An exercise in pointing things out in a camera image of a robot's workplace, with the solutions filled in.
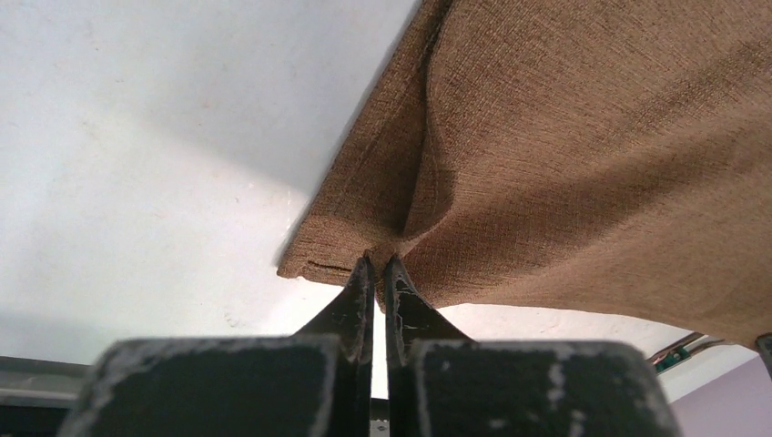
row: brown fabric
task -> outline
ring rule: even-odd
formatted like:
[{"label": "brown fabric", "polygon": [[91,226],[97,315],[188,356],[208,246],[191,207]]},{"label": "brown fabric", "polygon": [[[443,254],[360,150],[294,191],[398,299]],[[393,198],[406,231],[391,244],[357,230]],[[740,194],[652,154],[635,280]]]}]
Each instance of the brown fabric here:
[{"label": "brown fabric", "polygon": [[772,2],[427,0],[279,267],[772,330]]}]

